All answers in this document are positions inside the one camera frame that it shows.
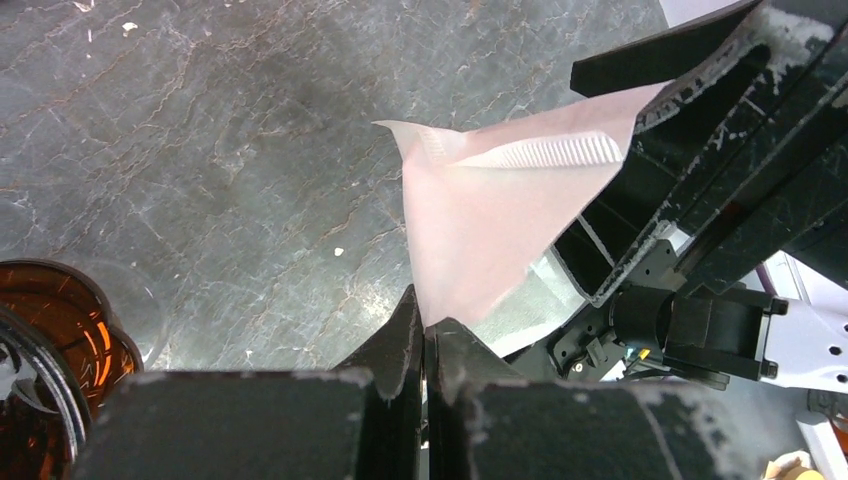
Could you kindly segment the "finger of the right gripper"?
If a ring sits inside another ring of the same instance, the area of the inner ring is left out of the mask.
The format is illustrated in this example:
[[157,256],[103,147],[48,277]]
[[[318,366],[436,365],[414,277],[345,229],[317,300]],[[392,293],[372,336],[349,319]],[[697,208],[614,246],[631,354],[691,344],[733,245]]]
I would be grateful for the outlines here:
[[756,1],[662,1],[668,29],[573,64],[570,87],[586,97],[676,79],[715,52]]

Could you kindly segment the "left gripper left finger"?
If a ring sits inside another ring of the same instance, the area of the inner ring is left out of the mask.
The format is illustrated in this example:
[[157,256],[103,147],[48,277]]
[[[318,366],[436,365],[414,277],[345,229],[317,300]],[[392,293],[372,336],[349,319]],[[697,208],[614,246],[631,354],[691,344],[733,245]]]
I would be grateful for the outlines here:
[[336,368],[370,373],[375,393],[361,424],[358,479],[416,479],[422,430],[424,335],[415,288],[388,321]]

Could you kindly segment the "brown transparent dripper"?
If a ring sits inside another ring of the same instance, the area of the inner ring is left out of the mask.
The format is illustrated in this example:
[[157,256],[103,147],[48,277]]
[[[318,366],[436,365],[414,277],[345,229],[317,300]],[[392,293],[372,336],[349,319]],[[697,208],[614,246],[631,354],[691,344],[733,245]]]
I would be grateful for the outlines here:
[[54,261],[3,261],[2,478],[66,478],[105,399],[143,369],[90,277]]

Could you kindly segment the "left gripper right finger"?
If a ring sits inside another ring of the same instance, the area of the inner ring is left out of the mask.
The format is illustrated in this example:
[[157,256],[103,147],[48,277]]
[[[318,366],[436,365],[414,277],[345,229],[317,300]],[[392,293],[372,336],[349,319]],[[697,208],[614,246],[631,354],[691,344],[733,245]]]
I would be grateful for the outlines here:
[[474,447],[487,438],[477,399],[486,386],[526,381],[463,323],[447,318],[424,332],[429,475],[476,479]]

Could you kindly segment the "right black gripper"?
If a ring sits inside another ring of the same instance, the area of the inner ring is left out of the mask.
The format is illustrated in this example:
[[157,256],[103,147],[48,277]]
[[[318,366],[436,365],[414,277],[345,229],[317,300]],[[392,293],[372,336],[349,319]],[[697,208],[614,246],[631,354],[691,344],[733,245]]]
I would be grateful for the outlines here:
[[638,114],[614,180],[556,251],[605,303],[671,228],[691,294],[727,291],[779,250],[847,285],[847,5],[756,1]]

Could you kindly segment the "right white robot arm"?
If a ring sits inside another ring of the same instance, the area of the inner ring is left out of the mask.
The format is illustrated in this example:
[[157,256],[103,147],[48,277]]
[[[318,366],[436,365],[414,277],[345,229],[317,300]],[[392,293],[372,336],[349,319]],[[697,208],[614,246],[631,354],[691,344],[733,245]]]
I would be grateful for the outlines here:
[[575,63],[596,97],[660,84],[621,172],[554,254],[584,301],[507,358],[538,379],[733,377],[845,392],[847,321],[743,278],[781,252],[847,285],[847,5],[741,1]]

